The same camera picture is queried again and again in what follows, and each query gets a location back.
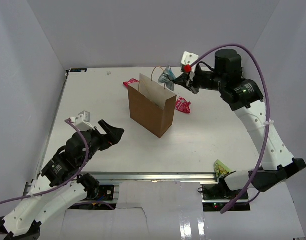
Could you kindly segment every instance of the wire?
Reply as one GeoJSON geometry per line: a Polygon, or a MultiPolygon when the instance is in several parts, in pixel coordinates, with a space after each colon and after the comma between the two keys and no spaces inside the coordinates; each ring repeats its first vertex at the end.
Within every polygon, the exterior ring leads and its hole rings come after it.
{"type": "Polygon", "coordinates": [[[79,202],[79,203],[74,204],[73,207],[87,205],[87,204],[104,204],[108,206],[110,209],[114,210],[114,208],[110,204],[106,203],[105,201],[84,201],[84,202],[79,202]]]}
{"type": "MultiPolygon", "coordinates": [[[[81,139],[83,140],[83,143],[85,145],[85,159],[84,159],[84,162],[83,162],[82,166],[80,167],[80,169],[69,180],[65,181],[64,183],[62,183],[59,186],[54,187],[54,188],[52,188],[50,190],[42,191],[42,192],[33,194],[34,197],[38,197],[38,196],[42,196],[44,194],[52,193],[52,192],[62,188],[63,186],[67,185],[69,182],[71,182],[73,179],[75,179],[82,172],[83,168],[88,163],[89,151],[90,150],[89,150],[89,146],[88,146],[87,140],[85,139],[83,134],[80,132],[80,130],[76,126],[74,126],[69,119],[65,120],[65,122],[68,125],[70,125],[77,132],[77,134],[81,137],[81,139]]],[[[20,197],[16,197],[16,198],[11,198],[11,199],[8,199],[8,200],[0,201],[0,205],[7,204],[7,203],[10,203],[10,202],[14,202],[14,201],[18,201],[18,200],[29,199],[29,198],[31,198],[30,195],[20,196],[20,197]]]]}
{"type": "Polygon", "coordinates": [[[153,78],[153,73],[154,73],[155,69],[157,69],[157,68],[162,69],[162,71],[163,71],[163,73],[164,73],[163,67],[161,67],[161,66],[156,66],[156,67],[153,69],[153,71],[152,71],[152,74],[151,74],[151,81],[153,81],[153,80],[152,80],[152,78],[153,78]]]}
{"type": "Polygon", "coordinates": [[[102,201],[105,198],[105,195],[101,196],[97,201],[102,201]]]}
{"type": "MultiPolygon", "coordinates": [[[[226,48],[226,47],[237,47],[237,48],[243,49],[250,56],[252,61],[254,62],[254,65],[255,65],[255,67],[258,71],[258,74],[259,74],[259,77],[261,79],[263,89],[264,89],[264,97],[265,97],[265,103],[266,103],[266,122],[270,122],[271,109],[270,109],[270,99],[269,99],[269,94],[268,94],[268,88],[267,88],[267,85],[265,83],[264,76],[263,76],[263,73],[262,73],[262,70],[259,66],[258,61],[255,59],[254,55],[250,52],[250,50],[248,50],[245,46],[237,44],[237,43],[230,43],[230,44],[224,44],[224,45],[217,46],[217,47],[211,49],[210,51],[204,53],[202,56],[200,56],[195,62],[192,63],[191,67],[198,64],[207,55],[213,53],[214,51],[216,51],[218,49],[222,49],[222,48],[226,48]]],[[[269,130],[270,130],[270,125],[268,124],[268,125],[265,126],[263,145],[262,145],[262,148],[261,148],[261,151],[260,151],[260,154],[259,154],[258,161],[256,163],[256,166],[255,166],[251,176],[249,177],[247,183],[242,188],[242,190],[239,192],[239,194],[222,208],[222,210],[220,211],[221,214],[226,213],[229,209],[231,209],[234,206],[234,204],[248,190],[249,185],[252,183],[253,179],[255,178],[255,175],[257,174],[257,171],[259,170],[259,168],[261,166],[262,159],[263,159],[264,152],[265,152],[265,148],[266,148],[267,143],[268,143],[269,130]]]]}
{"type": "Polygon", "coordinates": [[[260,191],[258,191],[257,192],[257,194],[251,199],[251,200],[249,200],[249,201],[247,201],[247,202],[243,202],[243,203],[239,203],[240,205],[248,205],[248,204],[250,204],[250,203],[252,203],[255,199],[257,199],[258,198],[258,196],[260,195],[260,191]]]}
{"type": "Polygon", "coordinates": [[[203,65],[207,66],[207,68],[210,69],[212,72],[215,71],[213,67],[211,67],[210,65],[208,65],[208,64],[207,64],[206,62],[204,62],[204,61],[200,61],[197,65],[200,65],[200,64],[203,64],[203,65]]]}
{"type": "Polygon", "coordinates": [[[204,187],[199,187],[198,189],[197,189],[197,192],[199,192],[200,194],[202,194],[203,192],[204,192],[204,187]]]}

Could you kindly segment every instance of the pink snack bag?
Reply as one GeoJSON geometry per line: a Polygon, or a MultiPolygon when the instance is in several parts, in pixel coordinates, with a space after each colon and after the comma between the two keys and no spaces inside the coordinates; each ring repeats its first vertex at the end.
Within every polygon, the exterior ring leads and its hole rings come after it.
{"type": "Polygon", "coordinates": [[[130,79],[129,81],[124,81],[124,82],[123,82],[123,85],[124,85],[125,87],[128,87],[129,84],[138,83],[138,82],[139,82],[138,80],[132,78],[132,79],[130,79]]]}
{"type": "Polygon", "coordinates": [[[182,113],[189,114],[191,113],[190,105],[191,105],[190,101],[187,102],[183,97],[180,96],[178,97],[175,103],[175,109],[182,113]]]}

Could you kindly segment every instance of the paper bag handle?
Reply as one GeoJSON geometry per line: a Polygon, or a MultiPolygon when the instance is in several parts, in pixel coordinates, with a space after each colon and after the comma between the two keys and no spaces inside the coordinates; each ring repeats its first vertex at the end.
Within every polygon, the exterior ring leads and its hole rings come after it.
{"type": "Polygon", "coordinates": [[[155,69],[157,69],[157,68],[162,69],[162,71],[163,71],[163,73],[164,73],[163,67],[161,67],[161,66],[156,66],[156,67],[153,69],[152,74],[151,74],[151,82],[153,81],[153,80],[152,80],[152,78],[153,78],[153,73],[154,73],[155,69]]]}

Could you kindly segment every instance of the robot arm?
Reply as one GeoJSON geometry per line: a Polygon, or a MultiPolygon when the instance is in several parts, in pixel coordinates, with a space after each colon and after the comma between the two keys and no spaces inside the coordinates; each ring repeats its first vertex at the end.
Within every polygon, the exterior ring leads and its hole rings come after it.
{"type": "Polygon", "coordinates": [[[78,117],[72,117],[70,122],[75,123],[85,138],[89,149],[88,158],[86,159],[85,143],[78,133],[75,133],[65,146],[58,149],[41,171],[39,178],[33,182],[28,193],[31,197],[22,200],[7,216],[0,217],[0,233],[7,234],[6,240],[37,240],[42,225],[99,188],[100,183],[90,174],[78,178],[77,182],[62,193],[59,186],[78,174],[84,161],[87,163],[91,160],[97,151],[104,151],[119,143],[124,130],[101,120],[98,123],[106,132],[101,134],[90,124],[90,113],[86,111],[78,117]]]}
{"type": "MultiPolygon", "coordinates": [[[[294,158],[290,153],[275,129],[274,121],[266,122],[263,94],[253,80],[243,78],[242,58],[237,51],[218,50],[215,53],[214,69],[209,67],[211,71],[203,71],[199,64],[195,68],[190,68],[189,62],[195,62],[198,58],[199,56],[193,53],[184,53],[181,61],[184,73],[173,81],[176,85],[194,94],[199,93],[200,89],[218,91],[246,127],[259,154],[264,141],[265,126],[270,125],[261,168],[250,186],[265,192],[303,170],[306,167],[304,160],[294,158]]],[[[253,171],[236,171],[225,175],[219,179],[216,186],[224,191],[214,189],[214,192],[241,190],[252,173],[253,171]]]]}

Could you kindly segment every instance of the purple cable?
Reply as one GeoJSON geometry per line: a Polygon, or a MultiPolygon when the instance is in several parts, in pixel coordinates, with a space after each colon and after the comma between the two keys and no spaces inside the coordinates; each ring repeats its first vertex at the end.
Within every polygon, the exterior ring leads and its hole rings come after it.
{"type": "MultiPolygon", "coordinates": [[[[200,56],[195,62],[192,63],[191,67],[196,65],[202,59],[204,59],[207,55],[213,53],[214,51],[216,51],[218,49],[222,49],[222,48],[226,48],[226,47],[237,47],[237,48],[243,49],[250,56],[250,58],[253,60],[255,66],[256,66],[256,69],[258,71],[259,77],[261,79],[261,82],[262,82],[262,85],[263,85],[263,89],[264,89],[264,96],[265,96],[265,103],[266,103],[266,122],[270,122],[271,109],[270,109],[270,100],[269,100],[268,88],[267,88],[267,85],[265,83],[264,76],[263,76],[263,73],[262,73],[262,70],[261,70],[261,68],[259,66],[258,61],[255,59],[254,55],[245,46],[240,45],[240,44],[236,44],[236,43],[230,43],[230,44],[224,44],[224,45],[217,46],[217,47],[211,49],[210,51],[206,52],[202,56],[200,56]]],[[[261,166],[262,159],[263,159],[264,152],[265,152],[265,148],[266,148],[267,143],[268,143],[269,130],[270,130],[270,125],[266,125],[265,126],[265,134],[264,134],[264,140],[263,140],[262,149],[261,149],[258,161],[256,163],[256,166],[255,166],[251,176],[249,177],[247,183],[242,188],[242,190],[239,192],[239,194],[234,199],[229,201],[229,203],[226,204],[222,208],[222,210],[220,211],[221,214],[224,214],[228,210],[230,210],[234,206],[234,204],[241,198],[241,196],[248,190],[249,185],[252,183],[255,175],[257,174],[257,171],[259,170],[259,168],[261,166]]]]}
{"type": "Polygon", "coordinates": [[[251,200],[249,200],[249,201],[247,201],[247,202],[237,203],[237,204],[238,204],[238,205],[248,205],[248,204],[252,203],[255,199],[257,199],[258,196],[260,195],[260,193],[261,193],[261,192],[258,191],[257,194],[256,194],[251,200]]]}
{"type": "Polygon", "coordinates": [[[73,206],[76,207],[76,206],[87,205],[87,204],[104,204],[104,205],[108,206],[110,209],[114,210],[114,208],[110,204],[108,204],[104,201],[84,201],[84,202],[76,203],[73,206]]]}
{"type": "MultiPolygon", "coordinates": [[[[83,170],[83,168],[85,167],[85,165],[88,163],[88,158],[89,158],[89,146],[88,146],[88,143],[87,143],[87,140],[85,139],[85,137],[83,136],[83,134],[80,132],[80,130],[74,126],[71,121],[69,119],[65,120],[65,122],[70,125],[76,132],[77,134],[81,137],[81,139],[83,140],[83,143],[85,145],[85,159],[84,159],[84,162],[82,164],[82,166],[80,167],[80,169],[74,174],[74,176],[72,176],[69,180],[65,181],[64,183],[62,183],[61,185],[57,186],[57,187],[54,187],[50,190],[47,190],[47,191],[42,191],[42,192],[39,192],[39,193],[36,193],[36,194],[33,194],[34,197],[37,197],[37,196],[42,196],[44,194],[49,194],[49,193],[52,193],[58,189],[60,189],[61,187],[67,185],[69,182],[71,182],[73,179],[75,179],[83,170]]],[[[7,204],[7,203],[10,203],[10,202],[14,202],[14,201],[18,201],[18,200],[23,200],[23,199],[29,199],[31,196],[30,195],[26,195],[26,196],[20,196],[20,197],[16,197],[16,198],[11,198],[11,199],[8,199],[8,200],[4,200],[4,201],[0,201],[0,205],[2,204],[7,204]]]]}

